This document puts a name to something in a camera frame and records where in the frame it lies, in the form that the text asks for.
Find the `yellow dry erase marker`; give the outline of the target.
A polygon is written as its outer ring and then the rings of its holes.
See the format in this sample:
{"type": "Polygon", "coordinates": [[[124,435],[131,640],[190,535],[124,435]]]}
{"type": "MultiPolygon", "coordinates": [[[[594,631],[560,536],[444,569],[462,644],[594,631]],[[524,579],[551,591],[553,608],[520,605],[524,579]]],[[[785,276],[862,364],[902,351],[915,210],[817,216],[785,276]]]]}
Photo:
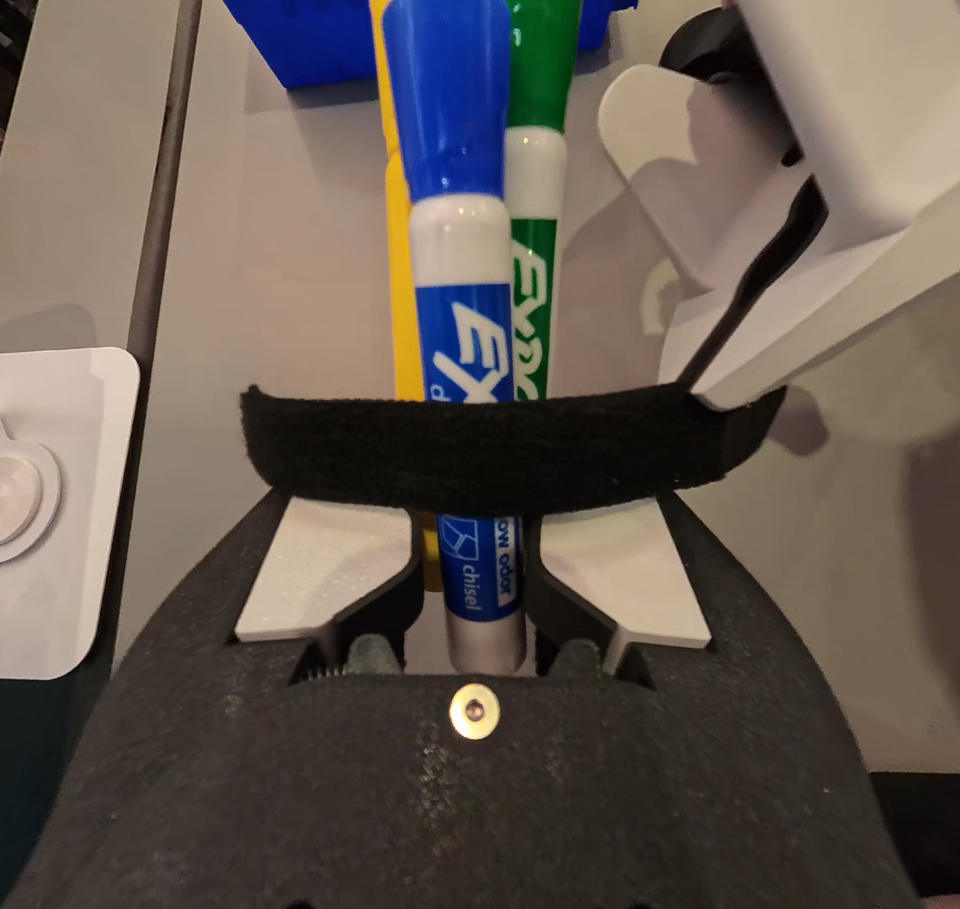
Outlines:
{"type": "Polygon", "coordinates": [[[409,241],[412,204],[403,171],[399,129],[382,26],[383,15],[391,1],[393,0],[368,0],[368,10],[373,30],[381,124],[388,157],[385,193],[393,384],[394,394],[398,400],[423,402],[426,394],[409,241]]]}

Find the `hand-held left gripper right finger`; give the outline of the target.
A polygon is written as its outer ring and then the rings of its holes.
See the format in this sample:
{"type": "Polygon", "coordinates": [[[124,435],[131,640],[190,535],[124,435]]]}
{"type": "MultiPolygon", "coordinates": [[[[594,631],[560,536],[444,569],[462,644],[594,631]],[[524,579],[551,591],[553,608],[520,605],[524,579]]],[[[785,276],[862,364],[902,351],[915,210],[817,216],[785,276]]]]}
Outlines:
{"type": "Polygon", "coordinates": [[[529,536],[526,610],[553,645],[704,650],[712,641],[658,500],[548,515],[529,536]]]}

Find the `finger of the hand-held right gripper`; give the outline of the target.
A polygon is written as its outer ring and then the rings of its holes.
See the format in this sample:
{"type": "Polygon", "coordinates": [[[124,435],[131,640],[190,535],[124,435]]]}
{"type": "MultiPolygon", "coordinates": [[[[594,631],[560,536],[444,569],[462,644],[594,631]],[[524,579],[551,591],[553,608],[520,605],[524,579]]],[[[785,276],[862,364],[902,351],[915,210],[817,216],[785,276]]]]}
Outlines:
{"type": "Polygon", "coordinates": [[[606,89],[606,154],[679,277],[656,385],[693,388],[826,224],[810,165],[747,83],[638,65],[606,89]]]}
{"type": "Polygon", "coordinates": [[[738,408],[958,274],[958,0],[736,0],[827,210],[694,393],[738,408]]]}

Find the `blue plastic bin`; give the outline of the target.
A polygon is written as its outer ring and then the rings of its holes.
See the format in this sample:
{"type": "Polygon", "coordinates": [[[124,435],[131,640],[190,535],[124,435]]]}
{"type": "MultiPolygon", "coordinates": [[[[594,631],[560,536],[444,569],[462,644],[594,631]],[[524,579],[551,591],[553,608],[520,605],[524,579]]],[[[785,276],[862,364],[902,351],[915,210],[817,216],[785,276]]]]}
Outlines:
{"type": "Polygon", "coordinates": [[[222,0],[282,87],[376,75],[369,0],[222,0]]]}

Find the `green dry erase marker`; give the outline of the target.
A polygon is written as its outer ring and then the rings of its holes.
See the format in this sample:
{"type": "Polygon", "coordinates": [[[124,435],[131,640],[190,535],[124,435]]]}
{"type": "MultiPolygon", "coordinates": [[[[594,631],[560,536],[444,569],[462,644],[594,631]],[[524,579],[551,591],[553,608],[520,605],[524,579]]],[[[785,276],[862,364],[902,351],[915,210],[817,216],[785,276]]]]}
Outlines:
{"type": "Polygon", "coordinates": [[[510,101],[505,203],[512,233],[515,396],[549,396],[565,139],[583,0],[505,0],[510,12],[510,101]]]}

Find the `white mounting plate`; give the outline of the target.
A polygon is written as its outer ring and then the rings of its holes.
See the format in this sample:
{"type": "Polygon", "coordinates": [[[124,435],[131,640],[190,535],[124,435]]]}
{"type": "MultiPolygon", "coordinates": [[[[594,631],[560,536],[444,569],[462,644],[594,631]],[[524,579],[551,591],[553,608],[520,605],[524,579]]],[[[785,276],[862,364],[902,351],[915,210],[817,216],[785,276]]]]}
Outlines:
{"type": "Polygon", "coordinates": [[[140,388],[117,347],[1,357],[1,678],[73,671],[97,634],[140,388]]]}

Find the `blue dry erase marker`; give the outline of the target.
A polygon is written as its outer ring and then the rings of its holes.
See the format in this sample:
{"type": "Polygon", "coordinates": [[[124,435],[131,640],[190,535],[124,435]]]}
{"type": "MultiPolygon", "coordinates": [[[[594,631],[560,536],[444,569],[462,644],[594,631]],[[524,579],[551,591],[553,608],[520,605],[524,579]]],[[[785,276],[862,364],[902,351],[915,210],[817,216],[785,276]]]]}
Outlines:
{"type": "MultiPolygon", "coordinates": [[[[504,0],[391,0],[382,18],[425,399],[515,399],[512,226],[505,205],[510,16],[504,0]]],[[[460,673],[526,658],[522,521],[437,516],[448,653],[460,673]]]]}

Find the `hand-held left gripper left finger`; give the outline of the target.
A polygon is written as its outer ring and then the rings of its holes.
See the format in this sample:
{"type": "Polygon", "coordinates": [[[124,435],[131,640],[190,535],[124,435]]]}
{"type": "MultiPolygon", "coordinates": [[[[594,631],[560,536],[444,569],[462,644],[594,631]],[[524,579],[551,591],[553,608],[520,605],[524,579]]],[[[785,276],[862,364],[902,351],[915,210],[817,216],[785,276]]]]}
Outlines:
{"type": "Polygon", "coordinates": [[[292,497],[234,627],[243,643],[315,639],[419,579],[421,528],[406,510],[292,497]]]}

